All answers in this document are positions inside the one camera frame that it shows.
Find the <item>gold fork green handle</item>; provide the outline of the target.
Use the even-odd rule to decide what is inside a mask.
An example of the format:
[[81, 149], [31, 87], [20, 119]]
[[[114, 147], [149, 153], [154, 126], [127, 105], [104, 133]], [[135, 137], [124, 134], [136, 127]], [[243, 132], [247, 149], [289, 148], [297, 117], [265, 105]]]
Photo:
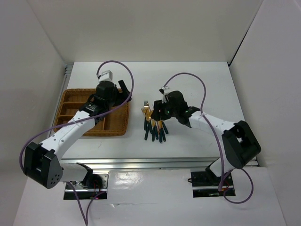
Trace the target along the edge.
[[152, 134], [152, 129], [148, 117], [149, 107], [145, 105], [143, 108], [141, 108], [141, 111], [144, 115], [144, 130], [145, 130], [144, 140], [147, 140], [149, 133]]
[[148, 104], [148, 101], [145, 100], [144, 101], [144, 106], [142, 108], [142, 112], [144, 114], [144, 130], [146, 130], [148, 128], [148, 122], [147, 122], [147, 114], [148, 114], [148, 110], [149, 110], [149, 104]]

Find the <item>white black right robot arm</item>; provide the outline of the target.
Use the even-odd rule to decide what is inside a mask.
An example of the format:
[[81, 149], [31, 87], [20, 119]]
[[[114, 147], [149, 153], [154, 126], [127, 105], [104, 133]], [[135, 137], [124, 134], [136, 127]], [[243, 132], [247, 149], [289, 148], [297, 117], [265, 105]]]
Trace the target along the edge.
[[203, 113], [199, 108], [188, 106], [179, 91], [159, 91], [163, 97], [154, 102], [152, 119], [165, 121], [174, 117], [182, 125], [217, 138], [222, 155], [206, 168], [205, 179], [209, 184], [217, 184], [222, 175], [231, 170], [242, 169], [261, 152], [261, 146], [247, 122], [225, 121]]

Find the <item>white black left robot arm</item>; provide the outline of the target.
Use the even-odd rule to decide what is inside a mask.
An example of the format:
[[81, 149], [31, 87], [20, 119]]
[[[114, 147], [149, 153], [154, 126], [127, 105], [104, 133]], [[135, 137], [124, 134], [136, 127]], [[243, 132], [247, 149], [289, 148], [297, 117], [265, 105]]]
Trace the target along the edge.
[[62, 164], [60, 160], [87, 131], [131, 100], [124, 81], [119, 80], [119, 85], [117, 88], [112, 81], [99, 82], [96, 92], [65, 126], [39, 144], [30, 142], [25, 149], [24, 174], [47, 189], [70, 181], [83, 188], [90, 187], [94, 176], [90, 167], [83, 163]]

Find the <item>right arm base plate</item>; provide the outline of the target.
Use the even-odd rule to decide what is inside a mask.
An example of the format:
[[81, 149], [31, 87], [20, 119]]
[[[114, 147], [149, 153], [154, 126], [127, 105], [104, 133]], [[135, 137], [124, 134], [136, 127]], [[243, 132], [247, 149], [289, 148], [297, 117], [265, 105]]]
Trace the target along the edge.
[[225, 178], [222, 191], [218, 191], [220, 180], [210, 180], [204, 171], [191, 172], [191, 176], [187, 181], [192, 184], [194, 198], [221, 197], [224, 191], [226, 191], [227, 196], [236, 195], [231, 174]]

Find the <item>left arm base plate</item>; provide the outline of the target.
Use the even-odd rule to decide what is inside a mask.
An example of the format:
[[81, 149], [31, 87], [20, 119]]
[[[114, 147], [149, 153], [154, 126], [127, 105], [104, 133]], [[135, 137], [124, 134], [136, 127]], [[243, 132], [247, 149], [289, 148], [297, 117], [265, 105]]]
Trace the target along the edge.
[[106, 200], [108, 196], [108, 173], [93, 175], [91, 180], [87, 181], [87, 184], [83, 184], [79, 181], [71, 181], [71, 185], [66, 184], [64, 190], [64, 200], [76, 200], [76, 196], [72, 187], [77, 192], [80, 200]]

